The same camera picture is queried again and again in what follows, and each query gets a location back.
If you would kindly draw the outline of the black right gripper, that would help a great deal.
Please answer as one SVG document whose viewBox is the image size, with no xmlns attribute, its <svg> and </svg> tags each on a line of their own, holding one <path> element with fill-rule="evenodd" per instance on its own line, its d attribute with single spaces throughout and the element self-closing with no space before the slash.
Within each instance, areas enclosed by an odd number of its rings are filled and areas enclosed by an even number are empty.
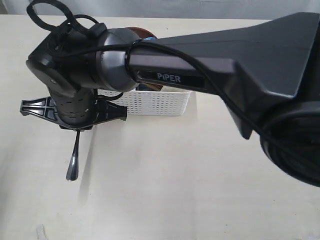
<svg viewBox="0 0 320 240">
<path fill-rule="evenodd" d="M 127 119 L 128 108 L 112 102 L 122 96 L 120 93 L 108 97 L 98 94 L 96 89 L 81 89 L 68 97 L 50 89 L 47 97 L 22 100 L 20 113 L 57 124 L 65 130 L 90 130 L 95 125 Z"/>
</svg>

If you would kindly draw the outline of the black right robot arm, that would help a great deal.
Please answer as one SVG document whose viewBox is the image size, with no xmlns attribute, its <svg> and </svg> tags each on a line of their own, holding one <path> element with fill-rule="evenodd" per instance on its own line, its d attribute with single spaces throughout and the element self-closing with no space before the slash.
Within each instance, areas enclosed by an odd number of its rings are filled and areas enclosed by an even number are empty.
<svg viewBox="0 0 320 240">
<path fill-rule="evenodd" d="M 49 96 L 23 100 L 20 113 L 80 132 L 125 120 L 119 96 L 154 84 L 219 96 L 244 139 L 260 136 L 283 172 L 320 185 L 320 16 L 298 12 L 258 25 L 167 38 L 132 28 L 58 26 L 26 60 Z"/>
</svg>

